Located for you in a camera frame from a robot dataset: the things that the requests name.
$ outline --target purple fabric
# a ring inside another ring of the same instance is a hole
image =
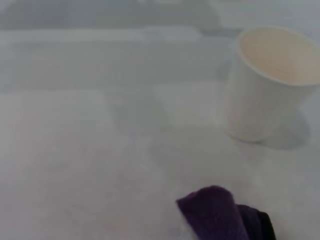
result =
[[[200,240],[250,240],[232,194],[210,186],[177,200]]]
[[[264,240],[261,223],[258,216],[259,211],[246,205],[238,205],[242,222],[250,240]]]
[[[261,224],[263,240],[276,240],[276,235],[269,215],[262,211],[258,211],[257,215]]]

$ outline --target white paper cup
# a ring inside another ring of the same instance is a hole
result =
[[[225,127],[258,142],[277,132],[320,84],[320,49],[286,28],[260,26],[237,39],[225,91]]]

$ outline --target dark cloth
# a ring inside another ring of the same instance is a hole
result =
[[[200,240],[249,240],[232,194],[222,187],[203,188],[177,205]]]
[[[261,230],[263,235],[263,240],[276,240],[276,235],[274,228],[268,214],[262,211],[258,211],[258,217],[261,223]]]
[[[177,205],[200,240],[276,240],[268,214],[236,205],[220,186],[190,193]]]
[[[242,222],[250,240],[264,240],[258,210],[246,205],[238,205]]]

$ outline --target paper cup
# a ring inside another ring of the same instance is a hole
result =
[[[320,84],[320,49],[276,26],[237,39],[225,91],[225,127],[234,138],[258,142],[277,132]]]

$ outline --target white table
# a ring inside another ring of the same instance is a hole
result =
[[[2,31],[1,239],[194,239],[175,200],[209,185],[266,211],[279,240],[319,239],[320,92],[278,137],[229,138],[233,42],[190,26]]]

